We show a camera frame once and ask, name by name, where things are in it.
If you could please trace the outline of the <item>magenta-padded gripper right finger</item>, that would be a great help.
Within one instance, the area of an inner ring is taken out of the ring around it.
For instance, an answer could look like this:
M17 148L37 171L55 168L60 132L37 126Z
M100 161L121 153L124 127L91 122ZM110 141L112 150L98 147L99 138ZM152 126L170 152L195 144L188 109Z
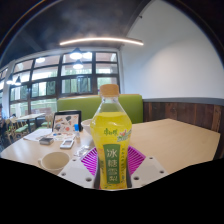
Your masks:
M167 171L153 156L130 146L127 155L127 187L140 188L167 176Z

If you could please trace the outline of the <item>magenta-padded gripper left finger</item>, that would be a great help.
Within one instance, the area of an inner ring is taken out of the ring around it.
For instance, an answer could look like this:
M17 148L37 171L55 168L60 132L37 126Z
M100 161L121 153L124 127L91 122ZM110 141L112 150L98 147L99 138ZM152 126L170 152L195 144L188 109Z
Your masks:
M98 189L97 160L97 151L93 148L82 157L75 156L72 158L58 176L84 188Z

